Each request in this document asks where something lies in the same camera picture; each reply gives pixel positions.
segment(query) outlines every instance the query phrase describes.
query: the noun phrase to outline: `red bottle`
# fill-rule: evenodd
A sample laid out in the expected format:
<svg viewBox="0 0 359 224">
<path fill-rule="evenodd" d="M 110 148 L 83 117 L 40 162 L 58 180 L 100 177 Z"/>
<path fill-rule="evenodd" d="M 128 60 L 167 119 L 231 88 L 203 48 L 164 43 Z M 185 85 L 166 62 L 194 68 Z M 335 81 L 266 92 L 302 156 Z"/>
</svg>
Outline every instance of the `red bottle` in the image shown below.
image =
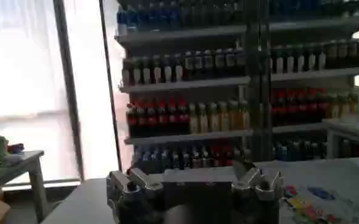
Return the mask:
<svg viewBox="0 0 359 224">
<path fill-rule="evenodd" d="M 178 135 L 180 133 L 177 105 L 173 99 L 168 103 L 168 132 L 167 135 Z"/>
<path fill-rule="evenodd" d="M 297 103 L 296 92 L 288 89 L 287 91 L 287 117 L 289 119 L 289 124 L 296 124 L 299 120 L 299 106 Z"/>
<path fill-rule="evenodd" d="M 159 135 L 167 135 L 168 134 L 168 114 L 167 114 L 167 109 L 166 109 L 166 102 L 159 101 L 158 103 L 158 108 L 157 108 L 157 113 L 158 113 L 158 127 L 157 127 L 157 132 L 159 133 Z"/>
<path fill-rule="evenodd" d="M 178 115 L 179 115 L 178 128 L 180 133 L 189 134 L 190 117 L 189 117 L 189 112 L 187 110 L 187 104 L 183 99 L 179 100 L 178 102 Z"/>
<path fill-rule="evenodd" d="M 307 121 L 307 111 L 308 111 L 308 103 L 307 96 L 305 94 L 304 89 L 300 89 L 297 94 L 297 102 L 299 104 L 299 113 L 297 115 L 298 122 L 306 123 Z"/>
<path fill-rule="evenodd" d="M 309 88 L 308 90 L 308 116 L 307 119 L 309 122 L 318 122 L 318 98 L 316 94 L 316 89 Z"/>
<path fill-rule="evenodd" d="M 149 130 L 150 136 L 159 135 L 157 130 L 157 113 L 156 113 L 156 106 L 155 102 L 151 101 L 147 107 L 147 125 Z"/>
</svg>

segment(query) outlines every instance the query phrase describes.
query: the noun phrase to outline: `label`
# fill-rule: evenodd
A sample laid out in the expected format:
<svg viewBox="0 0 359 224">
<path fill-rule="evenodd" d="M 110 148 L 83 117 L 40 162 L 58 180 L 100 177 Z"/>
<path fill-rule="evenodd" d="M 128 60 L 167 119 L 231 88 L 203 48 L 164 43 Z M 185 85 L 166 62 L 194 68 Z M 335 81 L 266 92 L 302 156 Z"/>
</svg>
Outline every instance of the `label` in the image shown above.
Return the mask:
<svg viewBox="0 0 359 224">
<path fill-rule="evenodd" d="M 205 56 L 205 68 L 213 67 L 213 58 L 211 56 Z"/>
<path fill-rule="evenodd" d="M 227 54 L 227 67 L 233 67 L 235 66 L 235 55 L 234 54 Z"/>
<path fill-rule="evenodd" d="M 212 131 L 220 131 L 218 114 L 214 114 L 211 116 L 210 125 Z"/>
<path fill-rule="evenodd" d="M 278 57 L 277 58 L 277 67 L 276 67 L 276 73 L 283 73 L 283 58 Z"/>
<path fill-rule="evenodd" d="M 201 132 L 209 132 L 208 128 L 208 117 L 206 115 L 200 117 Z"/>
<path fill-rule="evenodd" d="M 177 77 L 177 82 L 183 80 L 183 68 L 181 67 L 181 65 L 175 66 L 175 75 Z"/>
<path fill-rule="evenodd" d="M 193 64 L 191 58 L 185 58 L 185 69 L 192 70 Z"/>
<path fill-rule="evenodd" d="M 143 69 L 144 83 L 151 83 L 151 70 L 149 68 Z"/>
<path fill-rule="evenodd" d="M 157 83 L 162 82 L 162 69 L 159 67 L 154 68 L 154 77 Z"/>
<path fill-rule="evenodd" d="M 123 70 L 123 84 L 124 84 L 124 86 L 130 85 L 130 74 L 127 69 Z"/>
<path fill-rule="evenodd" d="M 316 63 L 316 56 L 314 54 L 309 55 L 308 59 L 308 69 L 312 70 Z"/>
<path fill-rule="evenodd" d="M 190 132 L 191 133 L 199 133 L 197 117 L 194 117 L 194 116 L 190 117 Z"/>
<path fill-rule="evenodd" d="M 294 68 L 294 57 L 290 56 L 290 57 L 288 57 L 288 61 L 286 64 L 287 73 L 293 72 L 293 68 Z"/>
<path fill-rule="evenodd" d="M 171 82 L 172 69 L 170 66 L 165 67 L 165 76 L 166 76 L 166 82 Z"/>
<path fill-rule="evenodd" d="M 339 106 L 337 105 L 333 105 L 331 108 L 331 117 L 335 118 L 335 117 L 339 117 Z"/>
<path fill-rule="evenodd" d="M 224 67 L 224 56 L 216 55 L 215 63 L 216 63 L 216 67 L 218 67 L 218 68 Z"/>
<path fill-rule="evenodd" d="M 202 57 L 196 57 L 195 68 L 202 69 Z"/>
<path fill-rule="evenodd" d="M 300 57 L 297 60 L 297 71 L 302 72 L 302 68 L 304 67 L 304 56 L 300 55 Z"/>
<path fill-rule="evenodd" d="M 134 69 L 133 70 L 133 76 L 135 78 L 136 84 L 141 84 L 141 71 L 140 69 Z"/>
<path fill-rule="evenodd" d="M 319 70 L 324 69 L 326 58 L 327 56 L 325 55 L 325 53 L 321 52 L 321 54 L 319 55 Z"/>
<path fill-rule="evenodd" d="M 222 114 L 221 115 L 221 131 L 228 131 L 229 130 L 229 115 Z"/>
</svg>

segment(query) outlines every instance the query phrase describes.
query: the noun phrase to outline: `white table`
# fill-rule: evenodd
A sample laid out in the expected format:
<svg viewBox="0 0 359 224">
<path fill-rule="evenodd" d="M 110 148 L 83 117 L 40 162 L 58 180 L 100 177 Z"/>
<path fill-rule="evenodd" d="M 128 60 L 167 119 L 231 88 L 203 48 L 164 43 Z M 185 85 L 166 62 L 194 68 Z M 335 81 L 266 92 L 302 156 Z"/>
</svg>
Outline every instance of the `white table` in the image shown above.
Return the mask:
<svg viewBox="0 0 359 224">
<path fill-rule="evenodd" d="M 12 179 L 28 172 L 30 184 L 34 194 L 34 205 L 37 220 L 41 222 L 48 212 L 48 203 L 43 184 L 43 175 L 41 172 L 40 157 L 44 155 L 43 151 L 23 152 L 22 161 L 18 164 L 0 168 L 0 186 L 6 184 Z"/>
<path fill-rule="evenodd" d="M 359 205 L 359 158 L 305 162 L 269 162 L 258 167 L 266 172 L 280 170 L 286 184 L 322 186 Z M 43 224 L 114 224 L 112 210 L 106 204 L 106 180 L 87 180 L 50 214 Z M 281 222 L 292 220 L 281 212 Z"/>
</svg>

